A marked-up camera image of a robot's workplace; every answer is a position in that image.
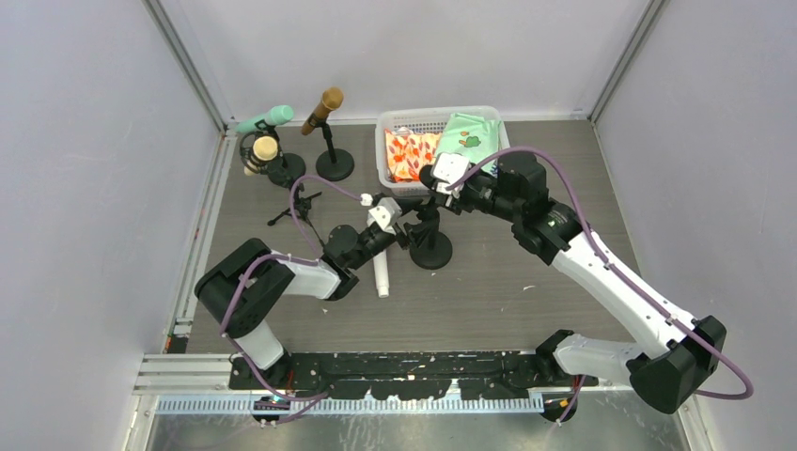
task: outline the white wall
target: white wall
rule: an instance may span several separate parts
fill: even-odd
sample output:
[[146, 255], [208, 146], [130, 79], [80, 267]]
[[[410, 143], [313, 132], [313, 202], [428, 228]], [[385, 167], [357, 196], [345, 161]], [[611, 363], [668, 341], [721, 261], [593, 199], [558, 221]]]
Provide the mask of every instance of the white wall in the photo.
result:
[[119, 449], [218, 134], [139, 1], [0, 6], [0, 448]]
[[648, 0], [164, 0], [216, 102], [238, 120], [321, 92], [337, 118], [489, 104], [586, 115]]
[[[644, 275], [728, 328], [752, 377], [711, 401], [716, 449], [793, 449], [797, 4], [674, 1], [600, 120]], [[725, 369], [707, 382], [737, 392]]]

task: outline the orange patterned cloth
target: orange patterned cloth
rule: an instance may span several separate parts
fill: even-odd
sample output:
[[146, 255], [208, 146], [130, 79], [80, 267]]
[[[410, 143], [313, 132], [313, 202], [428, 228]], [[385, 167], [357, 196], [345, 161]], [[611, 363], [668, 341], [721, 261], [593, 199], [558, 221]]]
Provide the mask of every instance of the orange patterned cloth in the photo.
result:
[[393, 181], [420, 181], [421, 168], [434, 163], [434, 151], [441, 136], [441, 133], [416, 134], [384, 129], [387, 168]]

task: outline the robotic arm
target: robotic arm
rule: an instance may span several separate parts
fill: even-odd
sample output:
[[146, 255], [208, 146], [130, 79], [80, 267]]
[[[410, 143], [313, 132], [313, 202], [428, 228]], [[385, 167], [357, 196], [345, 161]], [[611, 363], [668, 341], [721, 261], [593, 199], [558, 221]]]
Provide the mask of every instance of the robotic arm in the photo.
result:
[[[537, 347], [537, 355], [549, 361], [557, 373], [590, 375], [627, 384], [653, 408], [674, 412], [713, 373], [717, 359], [674, 327], [672, 319], [690, 324], [697, 335], [718, 350], [725, 341], [725, 326], [711, 316], [697, 320], [676, 307], [614, 257], [598, 234], [583, 230], [573, 209], [549, 196], [545, 168], [533, 155], [503, 155], [497, 162], [497, 177], [479, 171], [452, 188], [470, 167], [468, 159], [457, 154], [440, 155], [434, 166], [426, 166], [421, 180], [430, 188], [431, 205], [443, 206], [456, 214], [480, 210], [510, 222], [512, 234], [523, 249], [584, 287], [636, 340], [618, 343], [558, 331]], [[314, 264], [291, 259], [265, 261], [247, 282], [228, 323], [228, 336], [260, 369], [270, 368], [284, 354], [264, 320], [276, 301], [288, 294], [330, 301], [346, 296], [358, 282], [352, 270], [394, 242], [408, 247], [413, 234], [402, 231], [397, 221], [410, 211], [423, 209], [421, 203], [420, 199], [377, 196], [368, 212], [370, 225], [359, 233], [350, 225], [336, 227], [324, 245], [323, 256]], [[615, 267], [671, 313], [671, 319], [662, 317], [608, 271], [608, 264], [597, 257], [587, 233]], [[281, 256], [262, 241], [249, 240], [197, 283], [197, 298], [219, 322], [244, 271], [253, 261], [269, 254]]]

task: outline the gray wood grain tabletop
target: gray wood grain tabletop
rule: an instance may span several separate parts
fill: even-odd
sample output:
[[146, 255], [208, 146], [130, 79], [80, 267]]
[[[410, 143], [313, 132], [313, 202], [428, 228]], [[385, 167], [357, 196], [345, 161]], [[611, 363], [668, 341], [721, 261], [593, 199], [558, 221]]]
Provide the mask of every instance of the gray wood grain tabletop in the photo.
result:
[[[631, 245], [595, 135], [586, 121], [508, 122], [509, 142], [530, 145], [556, 158], [575, 187], [589, 222], [632, 269]], [[305, 158], [307, 173], [324, 149], [320, 131], [301, 136], [298, 127], [280, 128], [283, 148]], [[374, 127], [333, 127], [335, 144], [356, 161], [339, 184], [353, 193], [375, 193]], [[548, 168], [551, 195], [567, 202], [564, 187]], [[322, 236], [338, 225], [365, 225], [366, 210], [319, 183], [306, 193], [314, 200], [310, 219]], [[208, 269], [245, 240], [258, 237], [282, 253], [313, 257], [307, 243], [284, 218], [266, 222], [288, 204], [288, 191], [262, 176], [246, 177], [237, 156], [230, 169], [211, 245]], [[409, 222], [414, 218], [406, 216]], [[454, 244], [444, 268], [426, 271], [393, 246], [388, 250], [390, 296], [379, 299], [372, 265], [357, 271], [359, 285], [344, 299], [326, 302], [282, 298], [267, 317], [274, 334], [291, 351], [530, 350], [558, 329], [592, 338], [628, 340], [627, 332], [575, 282], [526, 253], [512, 238], [509, 223], [479, 212], [457, 217], [444, 211], [441, 230]], [[218, 324], [200, 305], [189, 352], [228, 352]]]

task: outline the basket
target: basket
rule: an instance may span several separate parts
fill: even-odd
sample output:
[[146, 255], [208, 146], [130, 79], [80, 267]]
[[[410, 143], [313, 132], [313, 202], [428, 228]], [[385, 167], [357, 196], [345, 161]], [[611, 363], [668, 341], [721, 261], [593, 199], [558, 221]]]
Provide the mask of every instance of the basket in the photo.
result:
[[[480, 116], [485, 119], [501, 120], [498, 110], [491, 106], [452, 106], [446, 108], [423, 108], [416, 110], [388, 111], [382, 113], [376, 122], [375, 148], [376, 170], [379, 173], [379, 182], [390, 190], [393, 195], [426, 195], [429, 190], [420, 181], [394, 182], [390, 179], [390, 170], [387, 168], [387, 149], [384, 146], [384, 129], [395, 130], [407, 127], [413, 132], [440, 133], [448, 123], [452, 113], [465, 113], [466, 115]], [[507, 129], [504, 123], [498, 128], [498, 139], [501, 148], [509, 147]]]

